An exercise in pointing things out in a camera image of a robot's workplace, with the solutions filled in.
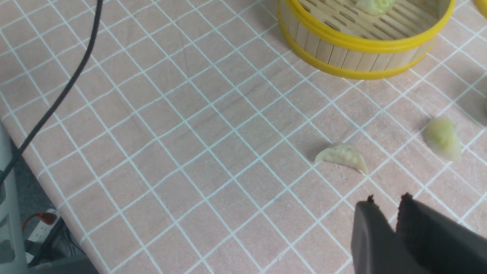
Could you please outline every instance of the tablecloth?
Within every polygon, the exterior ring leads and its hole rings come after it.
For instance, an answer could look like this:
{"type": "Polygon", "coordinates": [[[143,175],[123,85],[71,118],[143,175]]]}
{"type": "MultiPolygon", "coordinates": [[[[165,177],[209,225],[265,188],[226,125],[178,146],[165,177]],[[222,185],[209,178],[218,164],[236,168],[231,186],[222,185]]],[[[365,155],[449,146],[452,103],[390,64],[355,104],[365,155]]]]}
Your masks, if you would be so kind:
{"type": "MultiPolygon", "coordinates": [[[[0,116],[17,145],[78,66],[94,5],[0,0],[0,116]]],[[[277,0],[104,2],[90,62],[24,154],[100,273],[353,273],[370,194],[391,225],[409,192],[487,235],[487,20],[472,1],[419,64],[373,81],[307,65],[276,18],[277,0]],[[436,116],[462,161],[424,144],[436,116]],[[336,142],[370,175],[313,162],[336,142]]]]}

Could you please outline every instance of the black cable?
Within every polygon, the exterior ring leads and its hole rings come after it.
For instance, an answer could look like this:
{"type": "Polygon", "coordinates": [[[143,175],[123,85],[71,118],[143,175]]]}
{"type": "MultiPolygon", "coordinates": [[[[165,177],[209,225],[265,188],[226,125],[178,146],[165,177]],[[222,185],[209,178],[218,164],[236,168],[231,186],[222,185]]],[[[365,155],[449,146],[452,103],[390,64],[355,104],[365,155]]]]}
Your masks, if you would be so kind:
{"type": "Polygon", "coordinates": [[[85,68],[86,63],[88,63],[88,60],[90,59],[91,53],[93,51],[94,41],[96,40],[96,34],[98,33],[98,27],[100,25],[102,5],[103,5],[103,0],[97,0],[96,1],[96,11],[94,13],[93,29],[92,29],[92,33],[91,33],[91,37],[90,37],[90,42],[88,43],[88,46],[86,47],[86,52],[85,52],[85,55],[83,56],[83,59],[81,60],[81,63],[79,64],[75,73],[73,74],[73,76],[69,80],[68,84],[66,84],[66,87],[61,92],[59,97],[56,99],[56,101],[53,103],[53,105],[47,110],[47,112],[44,114],[44,116],[42,116],[40,121],[32,129],[32,131],[29,133],[29,135],[27,136],[25,141],[19,147],[19,149],[17,150],[17,153],[15,153],[15,155],[12,157],[10,162],[5,167],[5,170],[0,171],[0,188],[3,185],[3,183],[5,182],[5,178],[7,178],[8,174],[12,171],[15,163],[17,163],[17,161],[19,160],[22,153],[24,153],[25,149],[27,149],[29,144],[32,142],[32,139],[34,139],[34,137],[39,132],[39,130],[42,128],[42,126],[53,115],[54,111],[59,107],[59,105],[62,103],[62,101],[64,100],[66,95],[68,95],[68,92],[74,86],[76,80],[78,80],[78,77],[81,74],[81,72],[83,72],[83,69],[85,68]]]}
{"type": "Polygon", "coordinates": [[[71,238],[71,232],[69,231],[68,227],[66,226],[66,236],[68,238],[68,241],[76,247],[79,251],[81,251],[83,254],[86,254],[81,247],[79,247],[71,238]]]}

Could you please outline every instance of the power strip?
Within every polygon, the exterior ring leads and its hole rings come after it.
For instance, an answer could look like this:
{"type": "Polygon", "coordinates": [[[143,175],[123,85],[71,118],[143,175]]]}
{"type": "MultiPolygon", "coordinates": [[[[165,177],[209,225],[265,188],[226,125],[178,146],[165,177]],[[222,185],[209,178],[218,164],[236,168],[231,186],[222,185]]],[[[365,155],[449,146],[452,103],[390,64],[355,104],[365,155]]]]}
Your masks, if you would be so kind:
{"type": "MultiPolygon", "coordinates": [[[[52,225],[47,225],[44,222],[42,222],[41,220],[39,220],[39,224],[36,226],[36,228],[34,229],[32,234],[30,234],[30,236],[28,238],[29,241],[42,244],[46,240],[47,236],[49,236],[49,234],[51,233],[51,230],[53,229],[53,227],[59,221],[61,214],[57,210],[49,209],[47,212],[56,214],[56,216],[57,216],[56,221],[52,225]]],[[[30,263],[32,261],[32,259],[34,259],[35,255],[36,254],[30,254],[30,253],[26,252],[25,256],[27,257],[27,263],[30,263]]]]}

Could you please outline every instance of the green dumpling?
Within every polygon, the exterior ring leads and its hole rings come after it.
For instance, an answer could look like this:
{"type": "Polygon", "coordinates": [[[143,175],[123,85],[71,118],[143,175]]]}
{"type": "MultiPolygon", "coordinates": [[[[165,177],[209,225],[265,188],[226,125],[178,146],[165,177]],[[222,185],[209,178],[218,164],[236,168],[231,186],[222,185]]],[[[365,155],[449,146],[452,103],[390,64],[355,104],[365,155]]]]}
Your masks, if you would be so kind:
{"type": "Polygon", "coordinates": [[[372,16],[386,14],[395,4],[395,0],[359,0],[355,7],[372,16]]]}

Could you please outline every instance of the grid pattern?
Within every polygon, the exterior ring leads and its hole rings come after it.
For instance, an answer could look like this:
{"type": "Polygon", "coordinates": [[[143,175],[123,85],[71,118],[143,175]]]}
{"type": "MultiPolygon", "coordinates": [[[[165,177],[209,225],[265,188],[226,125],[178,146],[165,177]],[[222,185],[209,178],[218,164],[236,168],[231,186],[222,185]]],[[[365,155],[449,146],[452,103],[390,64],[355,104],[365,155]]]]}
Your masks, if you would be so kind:
{"type": "MultiPolygon", "coordinates": [[[[0,0],[0,116],[19,144],[84,54],[94,0],[0,0]]],[[[394,78],[316,71],[277,0],[107,0],[92,59],[24,157],[100,273],[353,273],[354,204],[414,197],[487,235],[487,27],[458,1],[394,78]],[[425,146],[450,117],[463,160],[425,146]],[[347,142],[371,174],[315,165],[347,142]]]]}

